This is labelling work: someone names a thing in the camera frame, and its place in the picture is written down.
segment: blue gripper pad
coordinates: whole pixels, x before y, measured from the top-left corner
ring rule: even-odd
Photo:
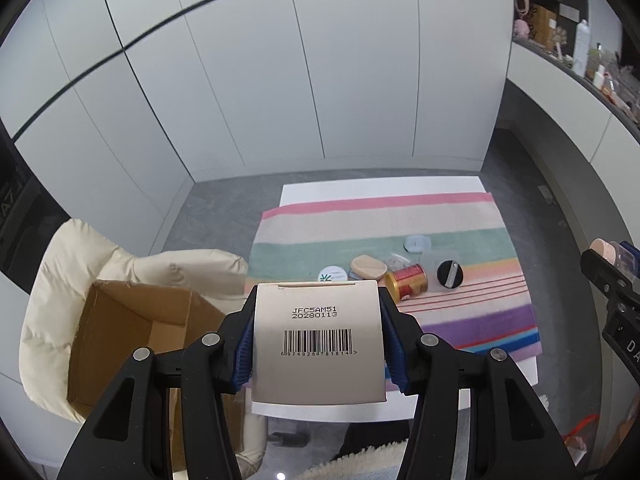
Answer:
[[[236,347],[234,359],[234,374],[231,377],[231,386],[236,393],[240,391],[242,385],[249,381],[251,368],[254,364],[254,316],[244,327],[244,332],[240,337]]]
[[[386,367],[391,375],[391,382],[395,384],[401,393],[409,388],[409,377],[406,373],[406,356],[396,329],[391,323],[386,309],[380,305],[380,319],[382,320],[382,339],[385,347]]]

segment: barcode label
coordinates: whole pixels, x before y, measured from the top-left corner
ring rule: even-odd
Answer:
[[[351,328],[335,330],[285,330],[284,355],[290,353],[329,354],[355,353],[351,341]]]

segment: red cable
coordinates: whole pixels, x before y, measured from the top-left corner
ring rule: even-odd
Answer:
[[[578,425],[573,428],[569,433],[562,437],[562,440],[568,439],[570,436],[574,436],[577,433],[580,433],[587,425],[592,422],[596,422],[600,418],[600,415],[594,413],[593,415],[586,416],[583,420],[581,420]]]

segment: beige box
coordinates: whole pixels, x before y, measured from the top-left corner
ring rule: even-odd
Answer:
[[[261,283],[252,399],[292,405],[385,402],[378,283]]]
[[[554,12],[539,5],[532,5],[524,20],[529,25],[529,37],[533,41],[544,45],[549,51],[555,48],[552,41],[556,31],[556,14]]]
[[[214,332],[225,315],[187,288],[96,281],[87,295],[69,361],[67,400],[87,417],[131,353],[187,347]],[[223,396],[234,450],[241,449],[244,397]],[[185,469],[178,390],[170,392],[170,444],[174,471]]]

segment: striped blanket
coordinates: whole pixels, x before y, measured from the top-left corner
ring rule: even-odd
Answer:
[[[315,281],[329,265],[348,272],[360,254],[384,260],[397,253],[417,263],[420,254],[404,250],[409,234],[428,234],[434,254],[453,254],[465,277],[455,290],[431,279],[427,292],[398,304],[402,312],[459,349],[485,353],[500,346],[516,361],[542,353],[527,283],[489,193],[339,200],[265,211],[247,287]]]

